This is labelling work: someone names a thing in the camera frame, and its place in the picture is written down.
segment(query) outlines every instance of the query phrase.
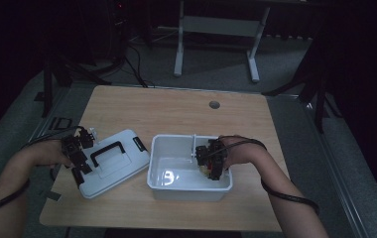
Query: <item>cable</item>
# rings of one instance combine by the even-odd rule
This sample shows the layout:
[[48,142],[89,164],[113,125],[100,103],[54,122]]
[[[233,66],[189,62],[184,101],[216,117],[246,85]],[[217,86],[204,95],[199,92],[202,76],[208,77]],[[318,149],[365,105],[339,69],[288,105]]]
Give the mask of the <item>cable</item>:
[[[156,43],[156,42],[158,42],[160,40],[163,40],[165,38],[168,38],[168,37],[171,37],[173,35],[176,35],[178,32],[179,32],[178,30],[175,30],[175,31],[172,31],[171,33],[168,33],[168,34],[158,34],[158,35],[160,35],[160,37],[158,37],[156,39],[153,39],[152,43]],[[141,43],[141,42],[137,42],[136,41],[138,38],[139,38],[139,36],[137,36],[137,37],[129,40],[129,42],[132,43],[132,44],[142,44],[143,42]]]
[[262,142],[260,142],[260,141],[258,141],[256,139],[249,139],[249,138],[245,138],[245,137],[241,137],[241,136],[222,136],[222,137],[219,137],[216,140],[219,141],[222,138],[228,138],[228,137],[241,138],[241,139],[245,139],[245,141],[240,141],[240,142],[236,142],[236,143],[230,144],[228,146],[225,146],[222,149],[219,149],[217,151],[214,151],[213,153],[208,154],[207,156],[205,156],[205,158],[214,156],[214,155],[216,155],[216,154],[218,154],[218,153],[220,153],[222,151],[228,150],[228,149],[230,149],[232,147],[236,147],[236,146],[239,146],[239,145],[242,145],[242,144],[248,144],[248,143],[259,145],[259,146],[263,147],[267,151],[266,146]]
[[132,47],[130,45],[129,45],[129,48],[132,49],[137,54],[137,76],[140,79],[142,79],[142,76],[140,75],[140,60],[141,60],[140,53],[139,53],[138,50],[136,50],[136,48],[134,48],[134,47]]
[[262,179],[261,179],[261,183],[262,183],[263,189],[265,189],[265,191],[267,191],[269,194],[276,196],[276,197],[279,197],[279,198],[284,199],[284,200],[309,205],[310,207],[312,207],[314,209],[315,213],[318,215],[319,208],[318,208],[318,205],[315,202],[313,202],[309,199],[303,198],[303,197],[287,195],[287,194],[284,194],[284,193],[280,193],[278,191],[274,191],[271,188],[269,188]]
[[121,68],[121,66],[123,65],[124,63],[124,59],[118,59],[118,60],[115,60],[111,65],[109,66],[106,66],[106,67],[103,67],[103,68],[99,68],[99,69],[95,69],[95,70],[92,70],[91,72],[92,73],[95,73],[95,74],[98,74],[98,75],[101,75],[103,73],[106,73],[106,72],[109,72],[113,69],[114,72],[119,70]]
[[154,88],[157,87],[153,81],[148,81],[148,80],[143,80],[143,81],[147,82],[147,83],[150,83],[152,85],[152,87],[154,87]]
[[70,131],[70,130],[75,130],[75,129],[80,129],[80,130],[84,130],[84,127],[81,127],[81,126],[73,126],[73,127],[69,127],[69,128],[66,128],[64,130],[61,130],[61,131],[58,131],[58,132],[54,132],[52,134],[47,134],[47,135],[44,135],[44,136],[41,136],[41,137],[38,137],[30,142],[28,142],[27,144],[25,144],[24,146],[21,147],[21,150],[24,149],[25,147],[29,147],[31,145],[34,145],[36,143],[39,143],[39,142],[43,142],[43,141],[46,141],[48,140],[49,138],[55,136],[55,135],[58,135],[58,134],[61,134],[61,133],[64,133],[66,131]]
[[125,60],[123,59],[121,65],[120,65],[119,67],[117,67],[115,70],[109,72],[108,74],[101,74],[100,77],[101,77],[101,78],[106,78],[106,77],[109,77],[109,76],[111,76],[112,74],[118,72],[118,71],[121,69],[121,67],[122,67],[122,65],[123,65],[124,62],[125,62]]
[[30,180],[28,179],[24,185],[22,185],[19,190],[13,192],[12,194],[6,196],[5,198],[0,200],[0,207],[4,206],[5,204],[11,202],[12,200],[16,199],[19,197],[30,185]]
[[[245,138],[245,137],[241,137],[241,136],[222,136],[222,137],[219,137],[218,139],[216,140],[221,140],[223,138],[240,138],[240,139],[244,139],[244,141],[240,141],[240,142],[236,142],[236,143],[233,143],[233,144],[230,144],[222,149],[219,149],[213,153],[210,153],[209,155],[207,155],[207,157],[211,157],[223,150],[227,150],[227,149],[230,149],[232,147],[235,147],[235,146],[239,146],[239,145],[242,145],[242,144],[247,144],[247,143],[252,143],[252,144],[256,144],[256,145],[259,145],[261,147],[263,147],[264,149],[266,149],[265,145],[258,141],[258,140],[255,140],[255,139],[249,139],[249,138]],[[278,191],[274,191],[272,190],[271,188],[269,188],[265,182],[261,179],[261,184],[263,186],[263,189],[265,189],[265,191],[267,191],[269,194],[273,195],[273,196],[276,196],[276,197],[279,197],[281,199],[284,199],[284,200],[288,200],[288,201],[292,201],[292,202],[297,202],[297,203],[302,203],[302,204],[306,204],[306,205],[309,205],[311,206],[315,213],[318,214],[319,213],[319,207],[318,205],[313,202],[312,200],[309,200],[309,199],[306,199],[306,198],[303,198],[303,197],[298,197],[298,196],[293,196],[293,195],[288,195],[288,194],[284,194],[284,193],[280,193]]]
[[139,81],[139,84],[143,87],[148,87],[148,85],[145,83],[145,81],[138,75],[136,69],[133,67],[132,63],[129,62],[129,60],[126,58],[127,63],[130,65],[130,67],[133,70],[133,74],[135,75],[136,79]]

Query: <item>container lid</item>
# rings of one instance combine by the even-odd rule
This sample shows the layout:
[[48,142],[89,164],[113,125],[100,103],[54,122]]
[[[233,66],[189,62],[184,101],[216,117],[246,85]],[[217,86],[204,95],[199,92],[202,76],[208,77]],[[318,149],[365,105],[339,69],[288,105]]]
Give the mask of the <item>container lid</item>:
[[94,198],[139,173],[149,165],[150,154],[132,130],[124,130],[82,150],[92,172],[84,175],[79,190]]

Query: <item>hand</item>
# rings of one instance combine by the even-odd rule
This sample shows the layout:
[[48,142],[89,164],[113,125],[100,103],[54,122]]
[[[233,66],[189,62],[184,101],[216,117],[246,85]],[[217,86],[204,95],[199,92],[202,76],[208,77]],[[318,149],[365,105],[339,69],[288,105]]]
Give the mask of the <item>hand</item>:
[[15,154],[13,160],[26,162],[31,167],[48,166],[52,168],[56,164],[74,167],[71,160],[63,154],[60,140],[49,140],[29,146]]
[[[224,144],[225,147],[231,146],[234,143],[240,143],[247,141],[248,138],[244,138],[238,135],[235,136],[221,136],[219,141]],[[228,156],[225,160],[223,168],[226,170],[230,166],[235,164],[247,164],[253,163],[255,160],[263,156],[269,156],[269,153],[260,145],[253,143],[245,143],[238,146],[234,146],[228,149]]]

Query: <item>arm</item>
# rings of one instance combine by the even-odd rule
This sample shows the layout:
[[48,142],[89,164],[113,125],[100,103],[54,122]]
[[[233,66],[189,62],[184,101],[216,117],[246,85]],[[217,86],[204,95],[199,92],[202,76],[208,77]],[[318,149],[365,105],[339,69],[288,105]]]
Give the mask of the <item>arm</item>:
[[[21,188],[28,180],[34,166],[71,166],[63,155],[60,141],[35,144],[16,153],[0,175],[0,199]],[[26,194],[0,207],[0,237],[21,237],[26,221]]]
[[[242,138],[220,139],[225,146],[240,142]],[[242,144],[230,149],[224,168],[234,164],[251,163],[262,180],[274,191],[304,197],[294,186],[272,156],[261,146]],[[276,217],[286,237],[328,237],[312,207],[269,195]]]

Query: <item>metal stand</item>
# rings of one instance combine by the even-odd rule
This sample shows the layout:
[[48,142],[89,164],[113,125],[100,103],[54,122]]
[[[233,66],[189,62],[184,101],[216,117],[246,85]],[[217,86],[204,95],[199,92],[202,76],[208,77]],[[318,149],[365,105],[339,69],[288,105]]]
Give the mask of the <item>metal stand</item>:
[[174,68],[175,76],[182,75],[184,56],[184,32],[197,32],[254,38],[255,40],[253,47],[250,51],[247,52],[247,59],[248,65],[250,67],[251,79],[253,80],[253,82],[258,82],[260,80],[255,56],[259,47],[260,39],[262,38],[263,30],[266,26],[266,20],[269,15],[270,7],[267,7],[265,9],[261,21],[185,16],[184,8],[185,1],[181,0],[179,46],[177,48],[176,65]]

